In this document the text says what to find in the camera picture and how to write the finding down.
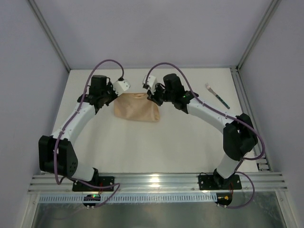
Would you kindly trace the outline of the beige cloth napkin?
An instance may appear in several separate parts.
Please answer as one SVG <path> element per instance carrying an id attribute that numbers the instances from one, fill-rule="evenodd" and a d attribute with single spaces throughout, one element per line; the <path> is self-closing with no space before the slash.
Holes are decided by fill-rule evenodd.
<path id="1" fill-rule="evenodd" d="M 114 115 L 118 118 L 140 122 L 158 122 L 157 104 L 148 100 L 146 93 L 124 93 L 114 100 Z"/>

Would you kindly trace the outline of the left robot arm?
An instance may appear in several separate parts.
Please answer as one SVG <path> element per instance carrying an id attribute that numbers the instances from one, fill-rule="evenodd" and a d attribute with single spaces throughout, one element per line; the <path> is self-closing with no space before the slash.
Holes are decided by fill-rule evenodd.
<path id="1" fill-rule="evenodd" d="M 77 105 L 63 125 L 50 136 L 41 136 L 38 142 L 41 171 L 61 175 L 85 185 L 99 186 L 98 170 L 79 162 L 74 144 L 86 124 L 104 106 L 123 92 L 123 80 L 112 83 L 106 76 L 94 75 L 89 89 L 77 99 Z"/>

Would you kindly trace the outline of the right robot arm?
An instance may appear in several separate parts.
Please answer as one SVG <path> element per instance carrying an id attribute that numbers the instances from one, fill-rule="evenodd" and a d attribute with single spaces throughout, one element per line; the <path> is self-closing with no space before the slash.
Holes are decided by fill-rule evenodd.
<path id="1" fill-rule="evenodd" d="M 230 119 L 226 114 L 221 115 L 205 101 L 199 101 L 197 93 L 185 90 L 176 74 L 164 76 L 162 84 L 154 76 L 145 76 L 142 83 L 147 90 L 148 100 L 158 106 L 170 102 L 176 109 L 200 118 L 222 133 L 224 156 L 212 174 L 199 177 L 199 188 L 227 190 L 231 184 L 236 184 L 240 189 L 239 177 L 235 173 L 247 153 L 257 144 L 250 117 L 241 114 Z"/>

